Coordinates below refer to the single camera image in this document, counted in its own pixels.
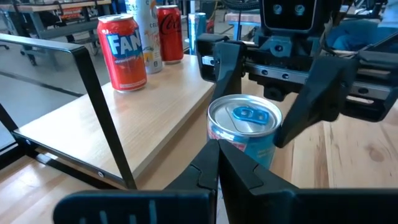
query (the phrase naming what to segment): fanta can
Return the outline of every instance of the fanta can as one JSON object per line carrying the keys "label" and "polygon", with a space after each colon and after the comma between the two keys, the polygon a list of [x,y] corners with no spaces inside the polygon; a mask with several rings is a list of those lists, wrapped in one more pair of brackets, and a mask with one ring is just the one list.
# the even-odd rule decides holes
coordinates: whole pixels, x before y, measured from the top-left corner
{"label": "fanta can", "polygon": [[138,24],[130,14],[98,18],[97,33],[112,87],[133,91],[145,86],[147,74]]}

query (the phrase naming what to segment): black metal frame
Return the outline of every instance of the black metal frame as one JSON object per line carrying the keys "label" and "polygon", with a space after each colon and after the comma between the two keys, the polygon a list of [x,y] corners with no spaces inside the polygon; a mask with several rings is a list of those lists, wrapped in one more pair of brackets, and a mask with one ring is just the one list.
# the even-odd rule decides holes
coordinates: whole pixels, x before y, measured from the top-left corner
{"label": "black metal frame", "polygon": [[357,15],[357,14],[347,14],[345,16],[345,18],[349,18],[349,19],[380,19],[380,11],[382,9],[382,5],[385,3],[386,1],[377,1],[374,5],[372,10],[372,13],[367,14],[367,15]]}
{"label": "black metal frame", "polygon": [[[39,142],[37,142],[37,144],[46,148],[46,150],[48,150],[48,152],[50,152],[51,154],[54,154],[61,159],[65,159],[72,164],[77,164],[87,170],[95,170],[101,172],[102,174],[105,174],[103,175],[103,177],[110,177],[112,181],[119,180],[118,182],[122,183],[127,189],[137,189],[126,156],[124,155],[123,147],[120,142],[118,133],[116,132],[111,113],[109,112],[109,108],[106,104],[100,81],[98,80],[97,74],[93,66],[93,62],[91,61],[89,51],[83,45],[55,42],[51,40],[32,39],[27,37],[18,37],[7,34],[0,34],[0,41],[25,45],[28,47],[56,50],[72,54],[81,79],[83,80],[83,84],[87,90],[88,97],[91,101],[91,104],[93,105],[95,114],[98,118],[99,125],[104,132],[106,142],[109,145],[109,148],[112,152],[112,155],[122,178],[120,179],[119,177],[116,177],[112,174],[107,174],[103,170],[99,170],[97,167],[93,167],[89,164],[79,161],[78,159],[60,153],[50,147],[43,146]],[[14,138],[16,139],[16,143],[18,143],[19,146],[21,146],[22,148],[34,146],[34,144],[31,142],[31,139],[27,139],[23,135],[14,132],[18,127],[2,106],[0,106],[0,121],[14,136]],[[16,147],[15,150],[23,151],[23,149],[20,149],[19,147]]]}

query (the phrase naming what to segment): fanta logo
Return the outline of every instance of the fanta logo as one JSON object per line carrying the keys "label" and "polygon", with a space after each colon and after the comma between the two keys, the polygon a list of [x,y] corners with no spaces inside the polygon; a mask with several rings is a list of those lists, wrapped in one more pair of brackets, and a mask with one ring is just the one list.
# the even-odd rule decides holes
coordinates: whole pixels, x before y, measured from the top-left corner
{"label": "fanta logo", "polygon": [[132,35],[108,34],[106,39],[116,58],[139,56],[142,53],[138,28]]}

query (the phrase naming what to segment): silver can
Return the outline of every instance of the silver can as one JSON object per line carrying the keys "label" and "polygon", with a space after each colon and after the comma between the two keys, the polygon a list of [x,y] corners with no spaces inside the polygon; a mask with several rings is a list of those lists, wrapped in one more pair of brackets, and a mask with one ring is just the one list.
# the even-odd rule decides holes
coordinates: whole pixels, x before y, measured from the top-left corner
{"label": "silver can", "polygon": [[226,139],[266,169],[271,166],[275,131],[282,112],[270,101],[251,95],[228,95],[208,108],[208,136]]}
{"label": "silver can", "polygon": [[126,11],[138,23],[146,72],[157,73],[163,68],[160,54],[159,26],[155,0],[126,0]]}

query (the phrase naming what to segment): can lid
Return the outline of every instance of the can lid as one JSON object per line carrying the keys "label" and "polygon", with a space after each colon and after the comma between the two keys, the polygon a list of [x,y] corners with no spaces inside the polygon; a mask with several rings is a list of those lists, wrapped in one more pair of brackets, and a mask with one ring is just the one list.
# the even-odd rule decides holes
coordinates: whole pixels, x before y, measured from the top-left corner
{"label": "can lid", "polygon": [[173,9],[176,7],[178,7],[178,5],[156,6],[158,9]]}
{"label": "can lid", "polygon": [[251,95],[228,95],[208,108],[211,122],[235,136],[259,137],[273,133],[282,123],[280,109],[270,101]]}
{"label": "can lid", "polygon": [[126,20],[126,19],[132,19],[132,15],[131,14],[127,14],[127,13],[123,13],[123,14],[100,16],[98,18],[98,20],[101,21],[101,22],[123,21],[123,20]]}

